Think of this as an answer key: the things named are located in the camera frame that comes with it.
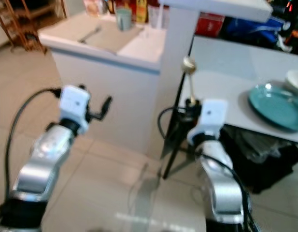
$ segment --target light blue cup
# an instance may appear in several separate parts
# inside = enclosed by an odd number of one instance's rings
[[[131,10],[118,7],[115,11],[116,24],[121,31],[129,30],[131,28]]]

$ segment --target teal plate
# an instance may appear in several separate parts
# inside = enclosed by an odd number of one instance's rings
[[[250,104],[270,122],[298,131],[298,98],[271,84],[256,86],[249,95]]]

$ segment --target white pillar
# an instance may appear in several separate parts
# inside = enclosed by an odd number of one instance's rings
[[[157,117],[164,108],[174,105],[183,74],[181,64],[191,46],[198,18],[199,10],[170,8],[170,23],[161,60],[161,73],[148,147],[148,156],[155,159],[160,158],[164,146],[164,140],[156,124]],[[171,113],[163,118],[162,127],[165,131],[168,129],[170,116]]]

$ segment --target wooden shelf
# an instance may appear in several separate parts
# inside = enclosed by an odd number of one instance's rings
[[[12,45],[20,44],[25,50],[42,50],[46,48],[42,46],[38,38],[38,30],[53,25],[67,17],[64,0],[49,0],[47,5],[35,10],[27,9],[26,0],[23,1],[23,8],[13,8],[9,0],[5,0],[4,4],[0,4],[0,24],[4,29],[8,39]]]
[[[7,6],[0,7],[0,15],[6,16],[9,14],[10,14],[10,12],[8,11]]]
[[[38,9],[35,10],[30,10],[29,11],[29,15],[27,14],[27,12],[25,11],[25,9],[16,9],[14,11],[14,14],[17,17],[29,17],[31,19],[37,18],[45,13],[51,12],[55,9],[55,7],[57,6],[57,3],[54,1],[46,6],[40,7]]]
[[[61,21],[62,19],[63,18],[58,17],[55,14],[51,14],[46,17],[42,17],[40,19],[36,18],[34,20],[34,25],[32,25],[29,21],[26,23],[20,23],[20,27],[21,27],[22,32],[24,32],[24,33],[32,33],[32,34],[37,35],[37,31],[35,31],[35,29],[39,30],[41,28],[51,26],[51,25]],[[17,31],[17,29],[13,23],[10,23],[8,25],[8,29],[11,31]]]

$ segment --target bottle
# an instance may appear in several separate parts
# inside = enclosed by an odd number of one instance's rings
[[[115,8],[115,1],[114,0],[108,0],[108,8],[109,8],[109,12],[111,14],[114,14],[114,8]]]
[[[147,21],[148,21],[148,2],[147,0],[137,0],[136,22],[145,23]]]

